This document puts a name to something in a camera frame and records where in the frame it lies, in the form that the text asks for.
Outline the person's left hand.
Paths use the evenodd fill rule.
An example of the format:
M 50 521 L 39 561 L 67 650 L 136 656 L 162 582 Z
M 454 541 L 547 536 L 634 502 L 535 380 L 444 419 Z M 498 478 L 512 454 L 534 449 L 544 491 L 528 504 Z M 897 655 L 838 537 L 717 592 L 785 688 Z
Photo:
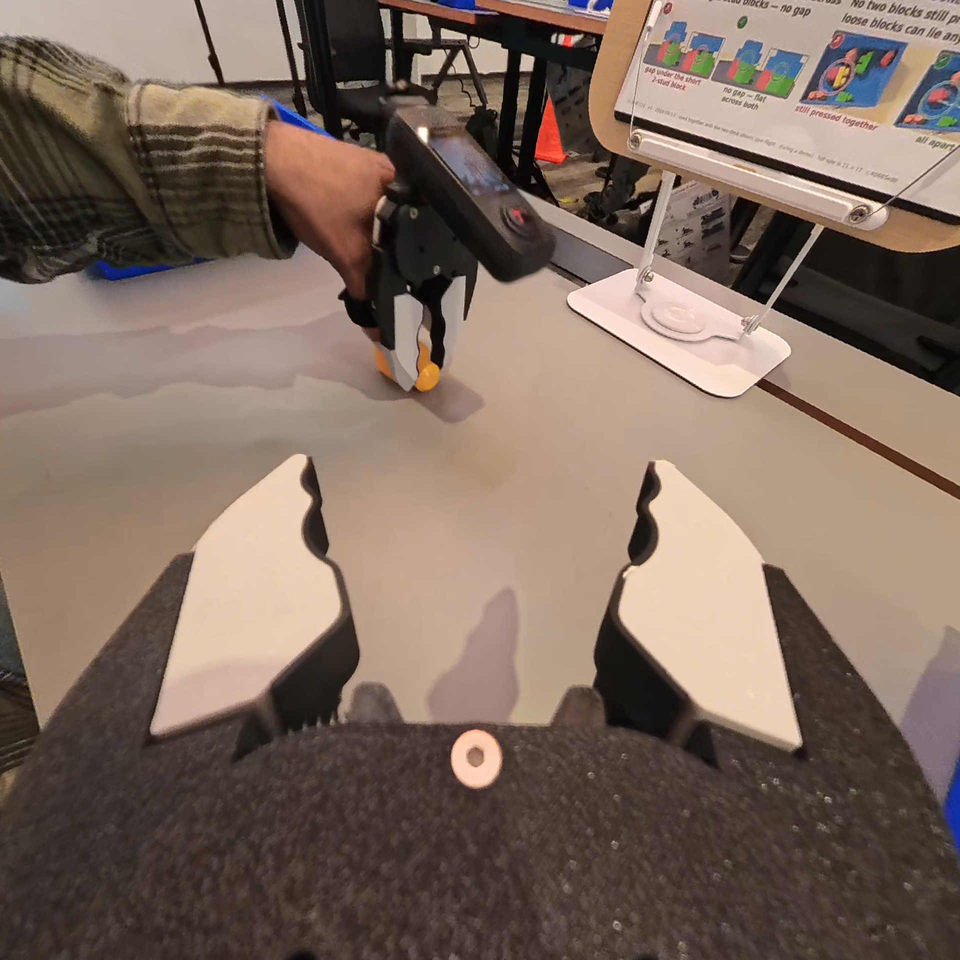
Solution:
M 395 167 L 381 152 L 272 120 L 265 183 L 295 239 L 330 263 L 354 299 L 365 300 L 377 207 Z

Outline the printed white box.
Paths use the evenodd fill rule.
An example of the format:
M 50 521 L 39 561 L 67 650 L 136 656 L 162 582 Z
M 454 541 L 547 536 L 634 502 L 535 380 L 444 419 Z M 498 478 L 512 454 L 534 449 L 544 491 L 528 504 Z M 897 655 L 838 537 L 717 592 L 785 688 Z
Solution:
M 733 195 L 700 182 L 683 181 L 675 186 L 655 255 L 714 282 L 724 282 L 730 266 L 734 203 Z

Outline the orange toy block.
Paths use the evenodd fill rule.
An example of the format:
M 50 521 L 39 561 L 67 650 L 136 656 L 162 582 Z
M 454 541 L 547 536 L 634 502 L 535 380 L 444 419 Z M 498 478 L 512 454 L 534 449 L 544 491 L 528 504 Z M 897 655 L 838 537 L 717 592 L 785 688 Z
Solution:
M 418 355 L 416 359 L 416 370 L 417 377 L 414 380 L 414 383 L 411 387 L 412 390 L 420 393 L 427 393 L 436 388 L 441 379 L 441 368 L 435 364 L 430 356 L 429 344 L 424 341 L 418 341 L 417 343 Z M 375 366 L 378 372 L 384 378 L 387 378 L 391 382 L 400 385 L 399 381 L 394 376 L 388 362 L 384 351 L 381 349 L 379 343 L 374 345 L 374 360 Z

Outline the instruction board on stand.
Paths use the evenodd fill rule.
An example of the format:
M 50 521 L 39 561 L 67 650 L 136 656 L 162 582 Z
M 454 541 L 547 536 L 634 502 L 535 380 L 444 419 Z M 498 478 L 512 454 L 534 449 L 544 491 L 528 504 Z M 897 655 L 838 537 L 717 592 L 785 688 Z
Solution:
M 905 254 L 956 248 L 959 228 L 848 190 L 815 183 L 808 174 L 783 174 L 767 161 L 732 158 L 713 140 L 701 147 L 674 133 L 634 128 L 616 117 L 616 102 L 633 65 L 642 75 L 642 50 L 663 2 L 616 2 L 606 21 L 590 88 L 589 117 L 602 146 L 632 160 L 715 186 L 738 198 L 801 221 Z

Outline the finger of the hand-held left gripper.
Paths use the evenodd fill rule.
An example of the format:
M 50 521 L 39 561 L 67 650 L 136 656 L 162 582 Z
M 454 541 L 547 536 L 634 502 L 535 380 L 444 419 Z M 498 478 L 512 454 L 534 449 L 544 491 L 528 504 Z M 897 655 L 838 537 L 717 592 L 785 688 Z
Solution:
M 418 342 L 422 339 L 425 307 L 412 294 L 401 294 L 392 301 L 393 347 L 379 342 L 387 358 L 390 369 L 398 384 L 405 392 L 415 391 L 411 387 L 418 376 Z
M 476 272 L 440 274 L 429 280 L 430 360 L 443 370 L 468 317 Z

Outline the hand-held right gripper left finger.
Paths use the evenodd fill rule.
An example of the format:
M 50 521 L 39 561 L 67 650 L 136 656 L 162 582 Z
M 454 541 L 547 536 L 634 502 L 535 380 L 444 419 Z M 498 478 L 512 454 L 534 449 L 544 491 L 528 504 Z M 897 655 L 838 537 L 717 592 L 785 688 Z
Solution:
M 238 721 L 243 757 L 337 722 L 361 652 L 312 458 L 294 454 L 239 496 L 191 557 L 150 741 Z

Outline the orange traffic cone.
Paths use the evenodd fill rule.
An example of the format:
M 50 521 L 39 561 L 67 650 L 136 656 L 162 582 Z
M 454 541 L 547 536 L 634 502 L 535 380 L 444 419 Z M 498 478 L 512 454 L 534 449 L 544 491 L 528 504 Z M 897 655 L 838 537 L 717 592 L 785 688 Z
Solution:
M 568 158 L 564 149 L 553 102 L 547 94 L 537 132 L 534 159 L 540 163 L 561 165 Z

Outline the white document stand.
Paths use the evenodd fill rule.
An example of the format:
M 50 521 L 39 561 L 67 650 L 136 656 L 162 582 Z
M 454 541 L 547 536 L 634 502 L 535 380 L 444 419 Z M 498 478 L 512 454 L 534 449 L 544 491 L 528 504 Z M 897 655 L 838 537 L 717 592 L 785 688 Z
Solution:
M 636 117 L 630 117 L 628 147 L 661 169 L 639 265 L 570 294 L 568 305 L 701 391 L 720 399 L 738 398 L 790 355 L 789 344 L 763 324 L 823 229 L 877 232 L 891 219 L 893 201 L 860 198 L 815 184 L 806 175 L 778 173 L 734 160 L 715 148 L 643 130 Z M 750 316 L 723 307 L 654 268 L 679 171 L 695 174 L 703 183 L 754 194 L 776 211 L 798 213 L 813 225 L 774 292 Z

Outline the brown background table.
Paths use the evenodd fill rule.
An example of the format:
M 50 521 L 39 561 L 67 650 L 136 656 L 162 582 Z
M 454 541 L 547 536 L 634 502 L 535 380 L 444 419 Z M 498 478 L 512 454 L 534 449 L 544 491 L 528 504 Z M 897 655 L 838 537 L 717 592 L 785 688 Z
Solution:
M 409 79 L 411 60 L 401 53 L 403 17 L 432 20 L 467 38 L 495 42 L 507 54 L 497 117 L 495 162 L 522 191 L 558 206 L 536 159 L 546 111 L 550 66 L 594 73 L 608 17 L 546 2 L 477 1 L 472 8 L 440 2 L 379 1 L 389 12 L 393 75 Z

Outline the black tripod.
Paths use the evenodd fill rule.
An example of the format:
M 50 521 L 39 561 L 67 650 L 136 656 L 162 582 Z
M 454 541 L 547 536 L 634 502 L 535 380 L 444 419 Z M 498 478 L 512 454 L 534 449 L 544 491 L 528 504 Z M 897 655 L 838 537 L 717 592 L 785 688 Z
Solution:
M 344 139 L 339 109 L 326 94 L 311 48 L 310 2 L 191 2 L 213 85 L 234 92 L 287 92 L 292 108 Z

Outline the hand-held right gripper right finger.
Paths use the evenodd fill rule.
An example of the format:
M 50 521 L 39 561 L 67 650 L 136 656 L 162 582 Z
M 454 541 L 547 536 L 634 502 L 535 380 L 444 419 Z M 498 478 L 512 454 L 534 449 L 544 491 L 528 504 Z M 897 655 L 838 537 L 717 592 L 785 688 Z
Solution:
M 647 464 L 594 645 L 606 724 L 705 758 L 722 729 L 793 754 L 803 735 L 762 554 L 676 465 Z

